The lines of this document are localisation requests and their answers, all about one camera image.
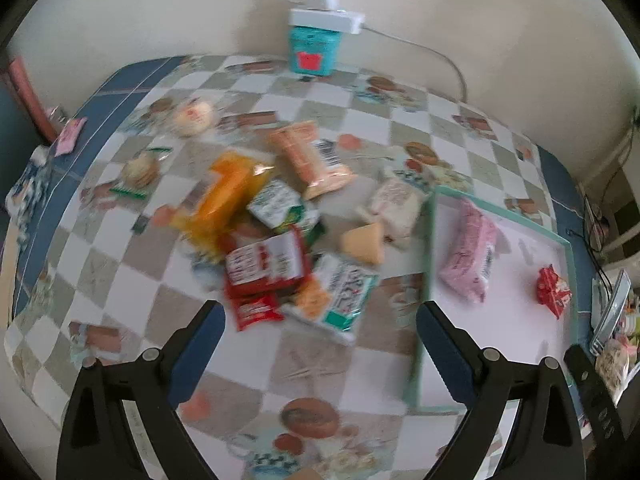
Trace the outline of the green white snack packet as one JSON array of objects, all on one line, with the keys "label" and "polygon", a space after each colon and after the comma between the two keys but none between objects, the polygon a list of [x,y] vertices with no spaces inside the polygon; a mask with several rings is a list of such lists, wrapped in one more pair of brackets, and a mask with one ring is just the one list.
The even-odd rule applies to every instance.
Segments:
[{"label": "green white snack packet", "polygon": [[320,210],[279,178],[269,181],[248,203],[246,209],[256,220],[277,234],[295,226],[307,246],[312,246],[326,232]]}]

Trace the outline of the small red snack packet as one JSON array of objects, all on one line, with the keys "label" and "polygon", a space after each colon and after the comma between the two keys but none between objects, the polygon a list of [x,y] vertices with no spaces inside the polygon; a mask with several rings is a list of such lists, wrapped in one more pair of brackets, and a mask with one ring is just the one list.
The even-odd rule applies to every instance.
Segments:
[{"label": "small red snack packet", "polygon": [[279,298],[274,292],[250,297],[231,299],[235,326],[239,332],[256,323],[280,323],[284,315],[280,312]]}]

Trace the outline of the red ketchup snack packet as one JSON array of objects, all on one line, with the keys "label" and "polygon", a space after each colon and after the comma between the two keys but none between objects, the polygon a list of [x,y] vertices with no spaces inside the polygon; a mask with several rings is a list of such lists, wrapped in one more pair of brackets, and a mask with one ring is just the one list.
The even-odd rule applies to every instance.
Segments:
[{"label": "red ketchup snack packet", "polygon": [[292,228],[229,252],[224,270],[226,293],[249,297],[297,286],[308,276],[310,263],[299,230]]}]

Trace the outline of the yellow wedge cake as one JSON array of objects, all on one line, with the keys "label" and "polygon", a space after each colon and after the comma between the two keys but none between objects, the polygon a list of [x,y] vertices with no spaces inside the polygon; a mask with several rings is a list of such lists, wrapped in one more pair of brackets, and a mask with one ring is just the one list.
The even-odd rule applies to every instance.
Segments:
[{"label": "yellow wedge cake", "polygon": [[384,262],[384,230],[379,223],[370,223],[342,234],[341,252],[371,266]]}]

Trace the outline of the round bun clear wrapper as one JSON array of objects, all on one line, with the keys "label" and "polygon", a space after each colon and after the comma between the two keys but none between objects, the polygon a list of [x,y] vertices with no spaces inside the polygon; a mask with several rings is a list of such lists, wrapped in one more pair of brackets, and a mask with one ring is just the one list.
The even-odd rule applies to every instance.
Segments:
[{"label": "round bun clear wrapper", "polygon": [[201,98],[190,99],[179,104],[172,112],[170,124],[178,136],[198,136],[217,125],[216,107]]}]

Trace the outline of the peach striped snack packet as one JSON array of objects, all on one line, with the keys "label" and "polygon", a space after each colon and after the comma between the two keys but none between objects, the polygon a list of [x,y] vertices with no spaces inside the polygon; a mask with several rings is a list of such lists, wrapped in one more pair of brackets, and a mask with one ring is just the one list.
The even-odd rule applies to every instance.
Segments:
[{"label": "peach striped snack packet", "polygon": [[322,139],[315,122],[294,122],[273,131],[269,139],[305,183],[305,200],[338,191],[356,179],[337,156],[335,143]]}]

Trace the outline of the orange yellow snack packet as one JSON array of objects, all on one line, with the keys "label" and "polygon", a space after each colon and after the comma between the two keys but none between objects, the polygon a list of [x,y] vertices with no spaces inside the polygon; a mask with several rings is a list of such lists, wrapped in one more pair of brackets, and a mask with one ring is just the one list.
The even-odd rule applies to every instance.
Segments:
[{"label": "orange yellow snack packet", "polygon": [[237,151],[224,151],[210,166],[210,182],[193,207],[182,204],[170,225],[202,256],[218,262],[235,248],[232,223],[276,170]]}]

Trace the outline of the checkered tablecloth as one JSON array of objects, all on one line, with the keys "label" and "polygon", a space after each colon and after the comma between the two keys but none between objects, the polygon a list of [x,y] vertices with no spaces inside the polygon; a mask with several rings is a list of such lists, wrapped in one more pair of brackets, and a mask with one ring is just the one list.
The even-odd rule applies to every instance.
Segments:
[{"label": "checkered tablecloth", "polygon": [[416,479],[464,416],[416,339],[422,301],[513,361],[589,337],[570,178],[469,104],[194,55],[128,65],[80,111],[4,340],[55,425],[82,364],[158,367],[212,300],[215,350],[175,412],[219,478]]}]

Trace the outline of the round cake green wrapper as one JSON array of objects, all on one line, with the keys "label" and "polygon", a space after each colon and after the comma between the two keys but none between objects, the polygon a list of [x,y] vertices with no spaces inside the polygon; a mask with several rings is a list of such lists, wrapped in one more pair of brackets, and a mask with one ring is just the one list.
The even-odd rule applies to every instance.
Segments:
[{"label": "round cake green wrapper", "polygon": [[145,200],[150,194],[152,184],[160,177],[162,162],[164,162],[174,150],[168,146],[158,148],[146,148],[122,167],[119,177],[108,190],[112,194]]}]

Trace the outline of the small pink packet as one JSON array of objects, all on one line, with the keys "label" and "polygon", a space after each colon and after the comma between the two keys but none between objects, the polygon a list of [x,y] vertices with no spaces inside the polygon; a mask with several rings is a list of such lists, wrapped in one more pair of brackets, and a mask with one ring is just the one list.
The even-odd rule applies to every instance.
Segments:
[{"label": "small pink packet", "polygon": [[69,119],[58,135],[55,143],[54,156],[60,157],[70,154],[76,146],[77,140],[81,134],[82,129],[85,127],[87,118],[72,118]]}]

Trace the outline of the blue white patterned bag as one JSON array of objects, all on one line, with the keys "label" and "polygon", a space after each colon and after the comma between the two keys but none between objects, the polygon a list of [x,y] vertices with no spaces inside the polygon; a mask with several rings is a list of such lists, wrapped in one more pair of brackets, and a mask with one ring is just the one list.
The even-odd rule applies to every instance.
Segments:
[{"label": "blue white patterned bag", "polygon": [[21,238],[27,237],[29,223],[32,222],[37,207],[46,198],[51,179],[51,162],[48,148],[43,145],[35,148],[21,177],[6,194],[6,211],[21,233]]}]

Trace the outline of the teal box with red label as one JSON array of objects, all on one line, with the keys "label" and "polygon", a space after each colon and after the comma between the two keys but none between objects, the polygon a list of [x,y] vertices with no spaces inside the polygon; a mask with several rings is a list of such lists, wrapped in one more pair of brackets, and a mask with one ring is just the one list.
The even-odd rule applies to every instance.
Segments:
[{"label": "teal box with red label", "polygon": [[321,28],[294,26],[288,31],[288,67],[293,73],[330,76],[342,34]]}]

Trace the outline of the pink snack packet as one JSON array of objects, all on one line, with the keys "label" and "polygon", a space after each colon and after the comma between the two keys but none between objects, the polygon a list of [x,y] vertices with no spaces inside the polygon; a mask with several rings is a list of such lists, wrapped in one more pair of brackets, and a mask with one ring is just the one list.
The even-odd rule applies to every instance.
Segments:
[{"label": "pink snack packet", "polygon": [[498,229],[495,222],[465,198],[454,247],[439,277],[457,294],[482,304],[488,292]]}]

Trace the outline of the white power strip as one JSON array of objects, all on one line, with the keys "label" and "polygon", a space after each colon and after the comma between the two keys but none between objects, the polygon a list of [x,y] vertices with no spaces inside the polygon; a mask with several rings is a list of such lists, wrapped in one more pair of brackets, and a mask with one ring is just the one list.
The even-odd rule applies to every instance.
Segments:
[{"label": "white power strip", "polygon": [[340,8],[340,0],[304,0],[296,4],[288,14],[288,24],[358,35],[366,16],[361,12]]}]

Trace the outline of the white teal cracker packet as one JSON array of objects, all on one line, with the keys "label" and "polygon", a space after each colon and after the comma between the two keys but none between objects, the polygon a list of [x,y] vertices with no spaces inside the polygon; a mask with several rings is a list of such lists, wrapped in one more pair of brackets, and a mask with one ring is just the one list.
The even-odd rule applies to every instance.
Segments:
[{"label": "white teal cracker packet", "polygon": [[356,340],[356,326],[378,274],[333,252],[314,255],[311,274],[282,306],[299,322],[320,328],[343,344]]}]

